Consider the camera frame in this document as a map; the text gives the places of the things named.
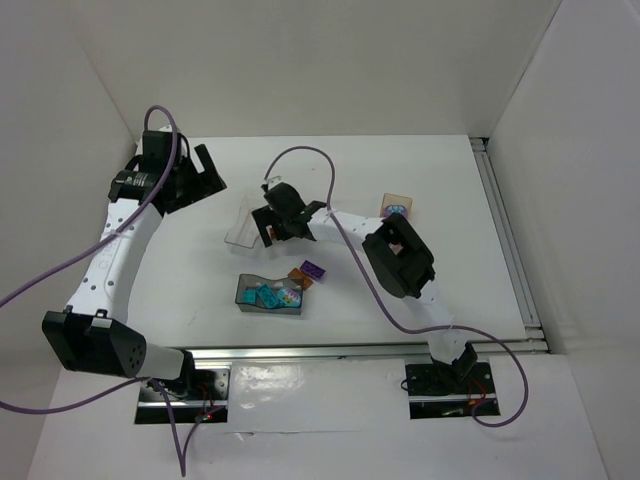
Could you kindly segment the clear plastic container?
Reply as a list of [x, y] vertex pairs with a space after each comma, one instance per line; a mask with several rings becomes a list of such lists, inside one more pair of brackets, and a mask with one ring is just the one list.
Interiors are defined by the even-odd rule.
[[224, 242], [230, 253], [257, 258], [264, 249], [252, 212], [266, 205], [259, 195], [245, 195], [238, 209], [234, 224], [227, 231]]

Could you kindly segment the purple lego brick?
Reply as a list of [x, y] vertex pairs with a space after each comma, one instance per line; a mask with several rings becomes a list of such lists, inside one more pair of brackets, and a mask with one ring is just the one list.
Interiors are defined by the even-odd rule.
[[302, 263], [302, 265], [300, 266], [300, 271], [314, 281], [322, 280], [326, 273], [325, 269], [319, 267], [318, 265], [308, 260], [305, 260]]

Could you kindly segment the orange lego plate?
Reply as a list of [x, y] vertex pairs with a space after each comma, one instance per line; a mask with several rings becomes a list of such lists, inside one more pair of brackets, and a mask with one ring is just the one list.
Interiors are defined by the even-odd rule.
[[292, 269], [287, 277], [299, 285], [303, 291], [308, 290], [313, 285], [313, 280], [298, 268]]

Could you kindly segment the small teal lego brick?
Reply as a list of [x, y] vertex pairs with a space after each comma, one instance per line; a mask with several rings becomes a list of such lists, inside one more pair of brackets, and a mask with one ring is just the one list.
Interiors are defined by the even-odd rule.
[[255, 305], [256, 304], [257, 294], [255, 290], [245, 290], [241, 295], [241, 304], [246, 305]]

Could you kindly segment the grey plastic container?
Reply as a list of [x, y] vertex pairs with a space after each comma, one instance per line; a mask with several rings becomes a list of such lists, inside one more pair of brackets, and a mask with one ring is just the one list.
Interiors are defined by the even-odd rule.
[[235, 304], [243, 313], [301, 314], [304, 302], [302, 283], [291, 278], [268, 279], [240, 274]]

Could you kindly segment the teal long lego brick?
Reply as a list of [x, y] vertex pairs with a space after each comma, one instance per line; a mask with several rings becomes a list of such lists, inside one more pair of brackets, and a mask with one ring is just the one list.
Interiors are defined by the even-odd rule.
[[259, 286], [256, 289], [256, 294], [263, 302], [264, 306], [267, 309], [275, 309], [279, 308], [281, 303], [277, 295], [273, 292], [273, 290], [266, 284]]

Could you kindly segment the teal round lego piece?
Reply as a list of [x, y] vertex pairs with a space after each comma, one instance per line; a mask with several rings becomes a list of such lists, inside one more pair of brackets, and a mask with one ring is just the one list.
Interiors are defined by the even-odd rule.
[[302, 301], [300, 294], [289, 287], [282, 287], [278, 290], [278, 299], [287, 308], [299, 308]]

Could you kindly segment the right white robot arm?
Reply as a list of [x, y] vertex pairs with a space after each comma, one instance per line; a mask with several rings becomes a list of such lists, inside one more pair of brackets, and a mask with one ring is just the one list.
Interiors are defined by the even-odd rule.
[[458, 386], [477, 353], [440, 296], [435, 258], [406, 217], [340, 212], [328, 201], [304, 202], [290, 184], [264, 184], [265, 204], [251, 211], [263, 245], [293, 238], [346, 246], [375, 302], [393, 327], [423, 335], [440, 381]]

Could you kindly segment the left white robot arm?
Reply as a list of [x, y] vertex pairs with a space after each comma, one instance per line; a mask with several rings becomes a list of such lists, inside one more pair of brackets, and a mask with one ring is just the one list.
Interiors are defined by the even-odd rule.
[[223, 191], [207, 147], [169, 131], [146, 131], [140, 154], [111, 182], [105, 246], [91, 259], [60, 312], [49, 311], [43, 333], [62, 366], [121, 378], [150, 377], [177, 397], [197, 391], [191, 353], [149, 343], [127, 324], [132, 287], [152, 236], [165, 216]]

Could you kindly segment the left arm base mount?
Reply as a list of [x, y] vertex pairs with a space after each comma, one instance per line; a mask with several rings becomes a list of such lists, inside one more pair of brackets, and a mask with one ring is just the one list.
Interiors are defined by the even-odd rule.
[[159, 387], [140, 387], [134, 423], [169, 424], [169, 413], [160, 388], [170, 400], [176, 424], [222, 424], [228, 421], [230, 368], [197, 369], [187, 384], [178, 380], [158, 380]]

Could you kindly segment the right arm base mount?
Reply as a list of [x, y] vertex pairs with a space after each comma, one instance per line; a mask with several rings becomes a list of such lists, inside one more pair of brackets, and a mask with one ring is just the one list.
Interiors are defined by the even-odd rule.
[[440, 379], [433, 364], [407, 364], [400, 388], [408, 395], [411, 420], [499, 416], [492, 370], [488, 362], [477, 363], [459, 385]]

